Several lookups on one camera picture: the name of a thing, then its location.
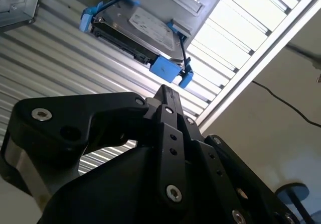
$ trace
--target screw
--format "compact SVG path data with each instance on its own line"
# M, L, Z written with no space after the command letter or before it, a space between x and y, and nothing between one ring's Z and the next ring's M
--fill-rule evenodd
M249 199L248 197L247 197L247 195L245 194L245 192L241 189L241 188L236 188L236 192L242 197L242 198L244 198L244 199Z
M187 119L187 121L188 121L191 125L194 124L194 121L193 121L190 117L187 117L186 119Z
M166 111L169 112L170 114L174 113L173 110L171 110L169 107L165 107Z
M295 224L294 220L291 218L291 216L289 214L285 214L285 218L288 223Z
M234 221L237 224L246 224L244 217L242 216L242 214L238 210L233 210L232 216L233 216Z
M215 141L216 144L218 144L218 145L221 144L221 141L220 141L218 138L214 137L213 139L214 139L214 141Z
M167 194L167 197L173 202L181 202L182 201L182 193L174 185L169 185L166 188L166 194Z
M39 121L47 121L52 118L51 112L44 108L36 108L32 110L31 116Z
M144 101L141 100L140 98L136 98L135 101L136 101L139 105L144 105Z

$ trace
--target corrugated metal panel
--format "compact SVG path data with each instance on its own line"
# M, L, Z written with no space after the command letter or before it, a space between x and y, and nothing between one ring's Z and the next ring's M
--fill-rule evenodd
M133 91L151 97L161 84L179 92L184 112L198 124L214 109L217 96L299 0L221 0L188 47L195 72L186 89L168 84L143 66L78 30L84 5L76 0L42 0L36 22L0 38L0 141L10 112L23 98ZM133 148L106 148L81 160L86 172Z
M11 109L20 99L124 91L145 98L154 96L165 83L129 56L80 32L84 8L75 0L42 0L34 24L1 35L1 142ZM187 90L176 84L171 87L180 93L185 114L196 120L219 93L216 84L196 74ZM82 159L80 170L98 166L134 145L128 142L89 154Z

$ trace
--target bolt hole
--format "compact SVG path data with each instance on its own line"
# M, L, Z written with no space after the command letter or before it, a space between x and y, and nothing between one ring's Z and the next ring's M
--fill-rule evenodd
M211 159L215 159L215 156L212 153L209 153Z
M46 117L46 116L47 116L47 113L45 113L45 112L43 112L43 111L39 111L39 112L37 113L37 115L38 115L39 117Z
M179 196L179 194L177 193L177 191L174 190L174 189L171 189L171 194L173 195L173 197L175 197L175 199L177 199L178 196Z
M177 137L175 135L171 135L171 139L176 141Z
M170 153L172 155L177 155L177 151L175 149L170 148Z
M165 110L169 112L170 114L174 113L173 110L171 110L169 107L165 107Z
M79 140L81 137L81 132L76 127L72 126L63 126L60 130L60 135L69 141L76 141Z

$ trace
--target white label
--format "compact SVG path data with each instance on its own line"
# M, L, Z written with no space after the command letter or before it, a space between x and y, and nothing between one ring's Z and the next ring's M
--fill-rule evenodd
M174 37L172 30L162 21L146 12L142 8L137 8L129 19L135 28L153 38L167 49L174 50Z

